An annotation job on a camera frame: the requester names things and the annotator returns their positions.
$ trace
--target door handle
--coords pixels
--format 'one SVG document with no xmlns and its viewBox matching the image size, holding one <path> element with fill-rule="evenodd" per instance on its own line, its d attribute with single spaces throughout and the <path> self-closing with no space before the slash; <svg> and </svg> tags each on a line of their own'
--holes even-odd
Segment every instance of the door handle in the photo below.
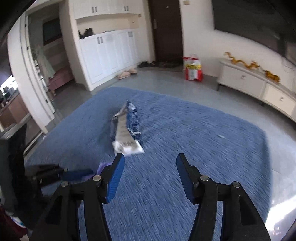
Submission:
<svg viewBox="0 0 296 241">
<path fill-rule="evenodd" d="M 153 28 L 157 29 L 157 21 L 156 21 L 156 19 L 153 20 Z"/>
</svg>

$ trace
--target dark window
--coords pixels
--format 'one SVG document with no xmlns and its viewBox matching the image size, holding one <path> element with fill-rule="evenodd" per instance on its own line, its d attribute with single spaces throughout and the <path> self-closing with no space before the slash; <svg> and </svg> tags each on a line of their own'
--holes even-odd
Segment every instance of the dark window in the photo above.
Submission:
<svg viewBox="0 0 296 241">
<path fill-rule="evenodd" d="M 59 18 L 50 20 L 43 24 L 43 45 L 47 45 L 61 37 L 62 31 L 59 24 Z"/>
</svg>

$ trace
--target upper cabinet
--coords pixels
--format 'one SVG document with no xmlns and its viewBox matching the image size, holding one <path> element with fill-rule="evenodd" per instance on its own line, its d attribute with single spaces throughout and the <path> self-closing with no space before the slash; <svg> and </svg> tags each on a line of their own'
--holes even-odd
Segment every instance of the upper cabinet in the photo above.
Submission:
<svg viewBox="0 0 296 241">
<path fill-rule="evenodd" d="M 73 0 L 75 19 L 112 13 L 139 14 L 140 0 Z"/>
</svg>

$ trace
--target dark brown door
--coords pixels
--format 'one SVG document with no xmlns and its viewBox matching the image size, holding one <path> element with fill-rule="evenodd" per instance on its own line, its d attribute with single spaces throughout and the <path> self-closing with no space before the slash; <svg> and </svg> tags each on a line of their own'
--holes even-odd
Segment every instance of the dark brown door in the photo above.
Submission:
<svg viewBox="0 0 296 241">
<path fill-rule="evenodd" d="M 156 60 L 182 61 L 183 38 L 179 0 L 149 0 Z"/>
</svg>

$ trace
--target black television screen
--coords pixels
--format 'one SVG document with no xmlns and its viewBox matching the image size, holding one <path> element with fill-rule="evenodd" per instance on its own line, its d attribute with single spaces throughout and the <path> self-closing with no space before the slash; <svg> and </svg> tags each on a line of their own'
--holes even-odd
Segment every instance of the black television screen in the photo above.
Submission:
<svg viewBox="0 0 296 241">
<path fill-rule="evenodd" d="M 254 40 L 296 64 L 296 32 L 267 0 L 212 0 L 215 29 Z"/>
</svg>

